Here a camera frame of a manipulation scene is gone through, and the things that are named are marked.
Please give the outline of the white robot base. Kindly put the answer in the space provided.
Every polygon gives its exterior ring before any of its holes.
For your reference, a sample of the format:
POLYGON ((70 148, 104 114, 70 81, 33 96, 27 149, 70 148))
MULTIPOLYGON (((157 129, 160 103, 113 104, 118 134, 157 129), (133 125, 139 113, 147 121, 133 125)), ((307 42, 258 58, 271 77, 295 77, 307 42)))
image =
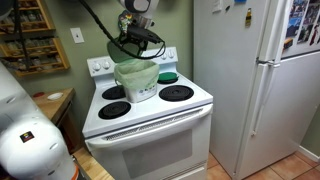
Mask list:
POLYGON ((60 130, 0 64, 0 164, 18 180, 76 180, 60 130))

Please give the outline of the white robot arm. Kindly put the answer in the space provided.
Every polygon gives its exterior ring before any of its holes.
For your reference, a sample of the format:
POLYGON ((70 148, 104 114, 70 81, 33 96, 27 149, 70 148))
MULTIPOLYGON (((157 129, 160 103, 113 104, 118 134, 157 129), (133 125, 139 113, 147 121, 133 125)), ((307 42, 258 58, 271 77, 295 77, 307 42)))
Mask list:
POLYGON ((118 0, 125 10, 118 16, 118 26, 121 31, 119 41, 138 46, 140 51, 147 49, 148 43, 160 43, 159 36, 149 30, 154 25, 153 13, 159 0, 118 0))

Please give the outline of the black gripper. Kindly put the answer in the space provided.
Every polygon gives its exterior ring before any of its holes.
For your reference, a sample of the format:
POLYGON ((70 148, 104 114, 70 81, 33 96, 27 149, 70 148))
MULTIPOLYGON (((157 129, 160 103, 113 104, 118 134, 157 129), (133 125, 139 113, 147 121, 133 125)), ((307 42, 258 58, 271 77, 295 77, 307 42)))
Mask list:
POLYGON ((126 33, 119 35, 120 45, 130 52, 142 52, 147 49, 148 42, 126 33))

